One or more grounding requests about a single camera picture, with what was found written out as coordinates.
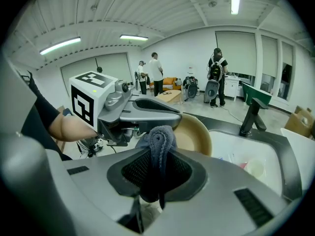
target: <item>faucet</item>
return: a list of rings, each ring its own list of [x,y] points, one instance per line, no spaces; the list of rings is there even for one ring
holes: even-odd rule
[[[268,107],[257,98],[253,98],[247,114],[240,128],[240,136],[248,136],[252,129],[252,125],[255,123],[259,131],[266,131],[266,125],[258,115],[260,108],[268,109]]]

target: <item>ceiling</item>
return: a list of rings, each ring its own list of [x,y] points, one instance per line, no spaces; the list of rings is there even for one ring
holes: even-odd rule
[[[238,15],[231,15],[230,0],[34,0],[3,48],[12,61],[39,69],[77,52],[112,46],[145,48],[187,30],[226,25],[269,30],[306,48],[313,46],[285,0],[241,0]],[[122,40],[123,33],[149,40]],[[80,43],[39,54],[76,36]]]

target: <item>tan bowl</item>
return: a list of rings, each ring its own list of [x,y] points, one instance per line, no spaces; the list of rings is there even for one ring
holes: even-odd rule
[[[206,126],[196,117],[182,114],[182,120],[174,129],[177,147],[211,156],[212,143]]]

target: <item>person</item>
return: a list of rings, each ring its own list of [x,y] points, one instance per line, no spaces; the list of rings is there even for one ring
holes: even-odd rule
[[[146,77],[148,76],[148,74],[144,72],[143,65],[145,65],[145,62],[141,60],[139,62],[139,66],[138,66],[139,82],[140,82],[141,93],[142,94],[147,94]]]
[[[154,96],[163,93],[163,68],[158,60],[158,54],[152,53],[152,59],[149,62],[154,82]]]
[[[21,133],[40,142],[45,149],[51,149],[59,153],[62,161],[71,160],[63,154],[52,137],[59,141],[74,142],[85,138],[97,136],[97,133],[85,125],[78,117],[63,116],[40,93],[32,73],[28,78],[22,76],[37,99],[31,108]]]
[[[224,83],[225,83],[225,78],[224,78],[224,74],[227,73],[227,61],[222,56],[222,51],[221,51],[220,48],[215,48],[214,49],[214,51],[213,51],[213,61],[210,58],[210,60],[209,60],[209,67],[211,67],[213,62],[221,63],[221,66],[223,68],[222,79],[219,81],[219,85],[220,85],[219,86],[219,99],[220,99],[220,107],[224,107],[225,106],[225,100],[224,100]],[[211,102],[210,102],[210,106],[212,108],[217,107],[216,99],[217,99],[217,97],[212,99]]]

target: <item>white sink basin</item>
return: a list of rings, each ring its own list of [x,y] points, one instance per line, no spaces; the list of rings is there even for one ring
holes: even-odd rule
[[[236,164],[282,194],[282,177],[275,150],[262,142],[210,131],[212,157]]]

